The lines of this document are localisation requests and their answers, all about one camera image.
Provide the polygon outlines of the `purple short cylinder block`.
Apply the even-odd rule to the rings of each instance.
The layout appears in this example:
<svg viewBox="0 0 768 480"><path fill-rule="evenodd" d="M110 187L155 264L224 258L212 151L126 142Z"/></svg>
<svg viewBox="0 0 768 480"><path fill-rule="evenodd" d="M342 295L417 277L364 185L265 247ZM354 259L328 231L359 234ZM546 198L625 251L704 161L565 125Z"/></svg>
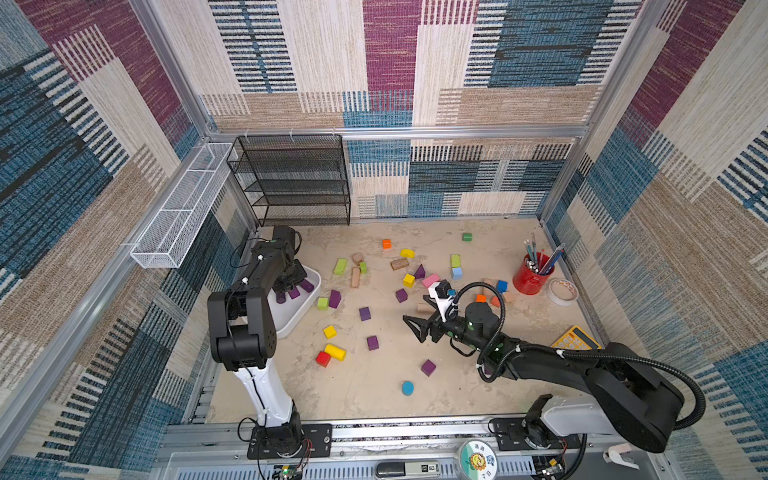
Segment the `purple short cylinder block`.
<svg viewBox="0 0 768 480"><path fill-rule="evenodd" d="M311 283L311 282L310 282L309 280L307 280L307 279L303 279L303 280L300 282L299 286L300 286L300 287L301 287L301 288L302 288L304 291L306 291L307 293L312 293L312 292L313 292L313 290L315 289L315 285L314 285L313 283Z"/></svg>

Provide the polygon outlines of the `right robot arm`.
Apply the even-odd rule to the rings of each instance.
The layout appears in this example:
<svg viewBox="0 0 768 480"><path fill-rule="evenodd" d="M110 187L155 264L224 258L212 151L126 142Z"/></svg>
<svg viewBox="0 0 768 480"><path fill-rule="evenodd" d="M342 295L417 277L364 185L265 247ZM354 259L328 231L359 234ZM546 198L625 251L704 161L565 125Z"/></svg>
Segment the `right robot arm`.
<svg viewBox="0 0 768 480"><path fill-rule="evenodd" d="M423 297L430 316L405 315L402 320L419 342L448 338L455 351L475 359L476 371L487 384L500 378L538 380L589 394L609 425L606 433L648 452L664 452L673 432L702 419L705 394L676 367L640 357L616 342L596 350L531 343L504 333L506 306L461 304L471 289L489 286L477 281L455 290L440 280Z"/></svg>

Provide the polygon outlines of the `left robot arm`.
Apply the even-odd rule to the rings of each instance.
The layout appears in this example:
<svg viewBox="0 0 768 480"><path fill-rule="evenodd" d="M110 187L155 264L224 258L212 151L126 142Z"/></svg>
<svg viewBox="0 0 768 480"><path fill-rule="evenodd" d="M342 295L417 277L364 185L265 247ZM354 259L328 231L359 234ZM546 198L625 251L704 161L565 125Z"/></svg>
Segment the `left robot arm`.
<svg viewBox="0 0 768 480"><path fill-rule="evenodd" d="M284 294L306 278L296 260L301 235L287 226L252 248L250 262L230 288L207 300L210 351L241 380L256 408L252 455L295 456L305 448L300 415L273 365L277 329L268 295Z"/></svg>

